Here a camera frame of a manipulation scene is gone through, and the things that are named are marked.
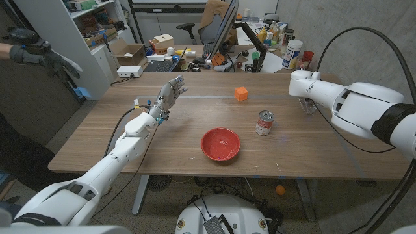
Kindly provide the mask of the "person's dark gloved hand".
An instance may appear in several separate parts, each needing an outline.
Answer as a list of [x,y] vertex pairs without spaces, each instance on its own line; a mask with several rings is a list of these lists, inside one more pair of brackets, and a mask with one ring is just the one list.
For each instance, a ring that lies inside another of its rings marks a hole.
[[52,50],[49,42],[40,40],[40,45],[13,45],[9,51],[10,58],[18,64],[41,65],[47,69],[49,75],[66,72],[80,78],[83,69],[76,62]]

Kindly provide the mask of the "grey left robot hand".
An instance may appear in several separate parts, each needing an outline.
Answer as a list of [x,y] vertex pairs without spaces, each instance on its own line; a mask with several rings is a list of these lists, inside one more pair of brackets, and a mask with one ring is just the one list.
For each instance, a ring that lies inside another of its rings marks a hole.
[[176,99],[188,90],[183,88],[185,80],[182,75],[178,75],[175,79],[171,79],[164,84],[157,96],[157,99],[150,107],[149,114],[158,120],[164,112],[168,111],[176,102]]

